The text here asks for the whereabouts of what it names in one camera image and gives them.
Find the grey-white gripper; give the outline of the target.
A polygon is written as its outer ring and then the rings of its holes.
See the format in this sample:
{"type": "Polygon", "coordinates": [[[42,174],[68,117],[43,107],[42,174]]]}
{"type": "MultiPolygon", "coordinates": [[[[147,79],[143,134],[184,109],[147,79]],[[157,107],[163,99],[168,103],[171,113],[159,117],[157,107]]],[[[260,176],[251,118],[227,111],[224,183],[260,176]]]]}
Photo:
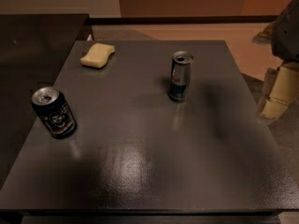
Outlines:
{"type": "Polygon", "coordinates": [[[267,69],[257,106],[262,121],[275,121],[299,95],[299,0],[291,0],[252,42],[269,44],[274,56],[287,61],[277,69],[267,69]]]}

